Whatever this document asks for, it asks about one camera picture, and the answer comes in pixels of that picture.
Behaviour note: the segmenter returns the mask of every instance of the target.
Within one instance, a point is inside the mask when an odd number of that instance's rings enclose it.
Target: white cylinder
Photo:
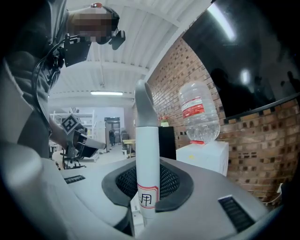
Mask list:
[[[158,127],[136,128],[136,177],[141,214],[151,219],[159,201],[159,141]]]

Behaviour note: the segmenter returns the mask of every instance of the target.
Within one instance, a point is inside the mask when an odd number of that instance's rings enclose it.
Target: floor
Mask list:
[[[126,159],[127,156],[125,156],[122,152],[122,145],[115,145],[113,147],[110,147],[110,152],[99,154],[96,156],[96,159],[83,159],[80,160],[81,165],[85,165],[86,167],[95,167],[97,165],[104,165],[109,164],[112,162],[117,162]],[[60,168],[62,168],[62,156],[59,153],[56,153],[53,156],[53,160],[56,161]],[[144,229],[144,221],[143,216],[140,212],[140,204],[138,200],[138,195],[136,194],[135,197],[131,201],[131,211],[132,211],[132,217],[135,227],[135,236],[137,237]]]

